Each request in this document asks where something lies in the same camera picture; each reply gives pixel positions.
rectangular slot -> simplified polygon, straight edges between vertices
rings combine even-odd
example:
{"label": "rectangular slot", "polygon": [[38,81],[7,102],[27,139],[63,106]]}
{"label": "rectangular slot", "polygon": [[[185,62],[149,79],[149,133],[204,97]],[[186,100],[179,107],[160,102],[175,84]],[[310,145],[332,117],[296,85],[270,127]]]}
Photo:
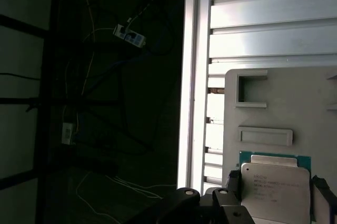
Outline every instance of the rectangular slot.
{"label": "rectangular slot", "polygon": [[292,146],[290,129],[239,127],[239,141],[252,144]]}
{"label": "rectangular slot", "polygon": [[266,108],[266,102],[258,101],[249,90],[256,89],[256,81],[266,80],[266,70],[243,71],[236,77],[236,107],[261,107]]}

black cable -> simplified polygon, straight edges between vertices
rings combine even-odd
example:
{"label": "black cable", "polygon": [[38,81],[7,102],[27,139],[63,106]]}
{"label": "black cable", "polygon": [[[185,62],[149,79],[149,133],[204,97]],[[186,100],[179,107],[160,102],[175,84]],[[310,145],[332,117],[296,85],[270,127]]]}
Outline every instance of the black cable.
{"label": "black cable", "polygon": [[168,49],[164,52],[155,52],[154,50],[152,50],[148,44],[145,44],[145,49],[150,52],[151,54],[155,55],[155,56],[164,56],[164,55],[167,55],[169,53],[172,52],[172,50],[174,49],[174,46],[175,46],[175,38],[176,38],[176,35],[175,35],[175,31],[174,31],[174,28],[173,28],[173,25],[169,19],[169,17],[167,16],[167,13],[164,9],[160,8],[160,12],[161,12],[161,16],[164,17],[164,19],[160,19],[160,21],[162,22],[162,24],[164,24],[167,28],[167,30],[169,31],[169,34],[171,35],[171,38],[172,38],[172,42],[170,44],[170,46],[168,47]]}
{"label": "black cable", "polygon": [[19,75],[19,74],[13,74],[13,73],[0,73],[0,75],[3,76],[12,76],[12,77],[17,77],[17,78],[24,78],[24,79],[29,79],[29,80],[35,80],[35,81],[40,81],[40,78],[33,78],[33,77],[27,77],[24,75]]}

white louvered panel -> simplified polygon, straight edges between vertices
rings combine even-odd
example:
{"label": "white louvered panel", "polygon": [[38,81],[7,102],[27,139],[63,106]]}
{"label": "white louvered panel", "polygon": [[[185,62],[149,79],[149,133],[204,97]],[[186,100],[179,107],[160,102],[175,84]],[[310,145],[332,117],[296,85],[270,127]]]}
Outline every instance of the white louvered panel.
{"label": "white louvered panel", "polygon": [[[192,14],[195,18],[194,26],[197,29],[186,30],[185,34],[193,33],[196,38],[202,37],[202,39],[196,39],[197,43],[191,48],[184,44],[184,48],[188,49],[184,57],[186,54],[189,59],[194,52],[198,52],[196,62],[204,64],[206,60],[203,56],[208,51],[210,64],[208,75],[204,65],[196,64],[194,78],[185,77],[195,79],[190,86],[197,89],[190,99],[190,105],[197,108],[197,113],[193,112],[191,116],[188,114],[189,111],[186,112],[184,118],[193,118],[186,132],[203,128],[206,128],[206,132],[205,134],[194,132],[193,137],[182,137],[180,141],[188,139],[187,142],[193,143],[189,145],[191,151],[185,151],[184,155],[188,156],[192,153],[191,157],[188,157],[192,171],[189,174],[191,185],[203,194],[209,184],[218,184],[211,182],[210,179],[219,181],[222,178],[219,155],[212,156],[216,154],[205,153],[203,149],[207,147],[222,150],[223,148],[225,97],[224,94],[210,90],[212,93],[207,95],[206,114],[204,114],[205,104],[201,104],[200,100],[204,99],[204,90],[207,90],[205,85],[208,88],[225,88],[224,76],[228,70],[235,68],[326,66],[330,63],[335,65],[337,0],[211,0],[209,2],[187,0],[187,2],[190,4],[187,6],[197,6],[196,14]],[[185,17],[185,22],[188,24],[190,20],[190,15]],[[183,72],[188,72],[191,66],[187,65]],[[200,160],[205,160],[206,163],[201,165]],[[188,167],[187,158],[181,166]]]}
{"label": "white louvered panel", "polygon": [[208,94],[207,96],[207,117],[223,121],[225,104],[224,94]]}
{"label": "white louvered panel", "polygon": [[222,149],[223,124],[206,124],[206,147]]}
{"label": "white louvered panel", "polygon": [[205,164],[204,176],[222,179],[222,167],[217,165]]}

